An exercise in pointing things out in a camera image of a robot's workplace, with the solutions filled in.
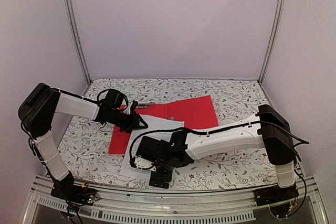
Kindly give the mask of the aluminium front rail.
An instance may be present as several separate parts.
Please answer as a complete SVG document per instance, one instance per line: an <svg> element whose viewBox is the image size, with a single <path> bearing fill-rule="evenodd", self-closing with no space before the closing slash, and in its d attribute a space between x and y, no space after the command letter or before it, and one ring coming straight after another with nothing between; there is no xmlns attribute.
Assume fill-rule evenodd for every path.
<svg viewBox="0 0 336 224"><path fill-rule="evenodd" d="M280 223L275 205L257 205L254 188L210 191L139 189L94 184L100 199L78 213L51 196L52 181L36 176L23 223Z"/></svg>

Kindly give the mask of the printed white paper sheets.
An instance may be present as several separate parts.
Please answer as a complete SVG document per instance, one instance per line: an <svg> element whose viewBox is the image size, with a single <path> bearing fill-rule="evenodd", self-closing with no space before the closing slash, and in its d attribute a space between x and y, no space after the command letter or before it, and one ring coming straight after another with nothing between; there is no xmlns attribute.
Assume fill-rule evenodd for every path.
<svg viewBox="0 0 336 224"><path fill-rule="evenodd" d="M129 150L131 148L131 144L133 140L140 135L141 133L148 132L148 131L154 131L154 130L169 130L169 129L175 129L178 127L184 127L184 121L173 121L173 120L168 120L168 119L162 119L150 115L143 115L142 118L144 121L148 124L147 129L142 129L142 130L133 130L129 143L127 145L127 149L124 155L123 163L120 168L120 175L130 177L130 178L135 178L135 179L145 179L149 180L150 177L150 171L149 170L142 170L138 168L133 168L130 165L130 154ZM152 137L156 140L165 140L169 142L170 136L172 133L168 132L158 132L158 133L151 133L146 136ZM138 146L141 142L141 138L139 138L132 147L131 154L132 157L135 157L135 154L137 152Z"/></svg>

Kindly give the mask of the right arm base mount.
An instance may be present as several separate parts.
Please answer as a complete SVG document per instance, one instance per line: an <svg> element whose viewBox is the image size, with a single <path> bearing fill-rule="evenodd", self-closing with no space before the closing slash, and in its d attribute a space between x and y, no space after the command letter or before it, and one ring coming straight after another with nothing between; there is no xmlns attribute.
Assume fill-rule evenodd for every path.
<svg viewBox="0 0 336 224"><path fill-rule="evenodd" d="M297 205L299 192L296 185L280 188L278 185L256 189L256 205L269 206L271 214L277 219L288 218Z"/></svg>

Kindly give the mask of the left aluminium frame post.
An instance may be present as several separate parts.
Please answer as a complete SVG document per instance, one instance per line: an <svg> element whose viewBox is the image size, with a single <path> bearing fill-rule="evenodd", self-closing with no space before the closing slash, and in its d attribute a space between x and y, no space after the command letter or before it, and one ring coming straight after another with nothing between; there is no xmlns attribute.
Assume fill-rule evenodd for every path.
<svg viewBox="0 0 336 224"><path fill-rule="evenodd" d="M92 78L89 72L89 68L87 65L87 61L85 59L85 55L83 52L81 40L80 40L80 35L79 35L79 30L76 22L76 17L75 17L75 10L74 6L72 3L72 0L64 0L65 2L65 8L66 8L66 13L68 16L68 21L69 21L69 26L70 26L70 31L71 35L73 38L75 50L77 53L77 57L79 60L79 64L81 66L81 70L84 76L84 79L87 84L90 84L92 82Z"/></svg>

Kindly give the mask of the aluminium frame post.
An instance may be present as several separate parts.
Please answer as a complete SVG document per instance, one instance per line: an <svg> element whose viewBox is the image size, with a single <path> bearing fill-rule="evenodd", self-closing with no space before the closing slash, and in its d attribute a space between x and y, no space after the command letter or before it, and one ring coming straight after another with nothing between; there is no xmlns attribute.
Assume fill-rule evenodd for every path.
<svg viewBox="0 0 336 224"><path fill-rule="evenodd" d="M262 67L259 73L259 78L258 78L258 83L260 85L262 85L262 83L264 82L266 74L267 74L268 66L271 60L272 52L273 52L277 34L278 34L278 29L280 26L284 2L285 0L276 1L276 8L275 8L275 13L274 13L274 18L272 21L271 32L270 32L270 36L268 39L264 60L263 60Z"/></svg>
<svg viewBox="0 0 336 224"><path fill-rule="evenodd" d="M72 3L72 0L64 0L65 2L65 8L66 8L66 13L68 16L68 21L69 21L69 26L70 26L70 31L71 35L73 38L75 50L77 53L77 57L79 60L79 64L81 66L81 70L84 76L84 79L87 84L90 84L92 82L92 78L89 72L89 68L87 65L87 61L85 59L85 55L83 52L81 40L80 40L80 35L79 35L79 30L76 22L76 17L75 17L75 10L74 6Z"/></svg>

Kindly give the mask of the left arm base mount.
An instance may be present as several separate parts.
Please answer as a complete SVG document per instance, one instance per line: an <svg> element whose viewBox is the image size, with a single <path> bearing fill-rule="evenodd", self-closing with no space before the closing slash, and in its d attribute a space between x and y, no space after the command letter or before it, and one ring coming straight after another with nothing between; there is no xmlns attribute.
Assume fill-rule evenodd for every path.
<svg viewBox="0 0 336 224"><path fill-rule="evenodd" d="M81 206L90 205L100 199L98 191L90 188L88 183L82 185L75 185L74 177L71 172L66 175L62 180L57 180L51 176L54 182L51 195L56 198L67 200L74 204Z"/></svg>

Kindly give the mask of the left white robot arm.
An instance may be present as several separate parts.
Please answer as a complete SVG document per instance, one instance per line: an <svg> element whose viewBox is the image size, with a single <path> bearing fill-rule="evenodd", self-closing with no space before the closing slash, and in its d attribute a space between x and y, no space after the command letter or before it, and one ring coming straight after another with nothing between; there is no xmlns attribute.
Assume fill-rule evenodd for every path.
<svg viewBox="0 0 336 224"><path fill-rule="evenodd" d="M148 128L136 112L138 103L116 89L101 91L95 100L39 83L18 109L22 130L28 135L28 144L35 156L46 167L50 177L59 181L57 190L67 200L78 195L78 188L65 180L70 172L64 164L51 132L57 113L106 123L121 132Z"/></svg>

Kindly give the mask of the right aluminium frame post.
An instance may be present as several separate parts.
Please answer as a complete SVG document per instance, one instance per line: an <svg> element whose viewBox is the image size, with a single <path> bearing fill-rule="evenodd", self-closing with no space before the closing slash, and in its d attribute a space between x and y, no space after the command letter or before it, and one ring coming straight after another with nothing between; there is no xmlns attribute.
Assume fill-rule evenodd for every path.
<svg viewBox="0 0 336 224"><path fill-rule="evenodd" d="M273 52L277 34L278 34L278 29L280 26L284 2L285 0L276 1L276 8L275 8L275 13L274 13L274 18L272 21L271 32L270 32L270 36L268 39L264 60L263 60L262 67L259 73L259 78L258 78L258 83L260 85L262 85L262 83L264 82L266 74L267 74L268 66L271 60L272 52Z"/></svg>

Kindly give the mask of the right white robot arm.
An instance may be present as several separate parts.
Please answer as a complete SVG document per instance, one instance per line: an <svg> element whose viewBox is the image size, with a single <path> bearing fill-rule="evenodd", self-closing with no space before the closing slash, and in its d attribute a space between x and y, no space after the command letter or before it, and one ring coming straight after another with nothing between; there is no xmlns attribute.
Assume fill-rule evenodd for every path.
<svg viewBox="0 0 336 224"><path fill-rule="evenodd" d="M294 140L308 144L290 131L289 123L271 106L259 106L258 112L226 126L193 130L186 127L167 129L169 141L154 139L157 130L141 133L130 165L151 172L150 185L168 188L172 170L185 167L206 156L241 149L264 148L274 165L277 185L271 190L276 201L291 194L298 159Z"/></svg>

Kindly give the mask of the red file folder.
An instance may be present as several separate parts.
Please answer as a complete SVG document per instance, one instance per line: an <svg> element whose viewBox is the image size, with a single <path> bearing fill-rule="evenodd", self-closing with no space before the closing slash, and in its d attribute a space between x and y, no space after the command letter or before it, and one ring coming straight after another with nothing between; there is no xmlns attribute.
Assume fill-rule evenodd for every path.
<svg viewBox="0 0 336 224"><path fill-rule="evenodd" d="M184 121L184 126L189 129L199 130L219 126L210 95L167 104L152 103L147 109L136 109L135 111L140 115L150 115L162 119L174 116L175 121ZM112 134L109 154L125 154L130 135L130 133L120 132L116 127Z"/></svg>

